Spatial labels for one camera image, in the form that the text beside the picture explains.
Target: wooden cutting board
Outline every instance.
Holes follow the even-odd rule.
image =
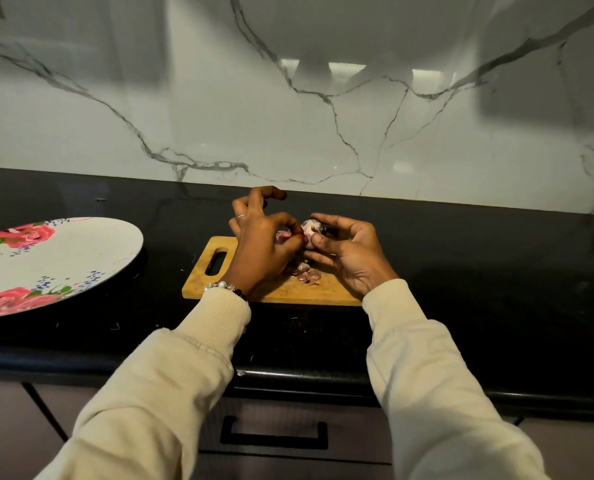
[[[211,237],[204,252],[188,276],[182,296],[189,299],[199,299],[204,294],[204,289],[226,272],[237,249],[236,237],[216,235]],[[226,252],[221,269],[209,276],[205,273],[216,253]],[[263,301],[264,303],[296,303],[300,305],[345,305],[361,306],[361,296],[346,287],[337,277],[336,269],[315,263],[321,271],[318,285],[301,283],[297,278],[282,274],[274,280],[262,283],[251,296],[249,301]]]

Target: oval plate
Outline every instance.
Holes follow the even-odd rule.
[[[0,316],[70,298],[119,273],[143,245],[139,228],[71,217],[0,231]]]

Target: person's right hand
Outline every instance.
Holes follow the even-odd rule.
[[[381,283],[398,278],[381,250],[372,224],[327,214],[312,214],[312,218],[337,227],[340,240],[313,235],[311,242],[317,250],[305,251],[306,258],[335,266],[350,288],[364,295]]]

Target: beaded bracelet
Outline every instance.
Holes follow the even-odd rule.
[[[235,290],[235,286],[234,285],[229,285],[225,281],[220,281],[220,282],[216,282],[216,283],[209,283],[208,286],[206,286],[204,288],[204,291],[208,291],[210,288],[223,288],[224,290],[232,291],[234,294],[236,294],[242,300],[248,301],[241,290]]]

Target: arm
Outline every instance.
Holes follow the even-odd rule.
[[[222,280],[249,294],[282,271],[304,245],[301,226],[285,213],[264,216],[275,187],[233,202],[230,227],[239,244]],[[281,226],[293,236],[276,244]],[[233,292],[211,288],[174,331],[150,334],[79,414],[74,432],[38,479],[189,478],[202,423],[233,376],[232,352],[250,307]]]
[[[393,466],[402,479],[545,479],[541,454],[504,422],[470,373],[448,329],[428,320],[385,258],[374,227],[313,214],[341,241],[312,239],[309,258],[336,266],[365,294],[373,330],[366,361],[388,415]]]

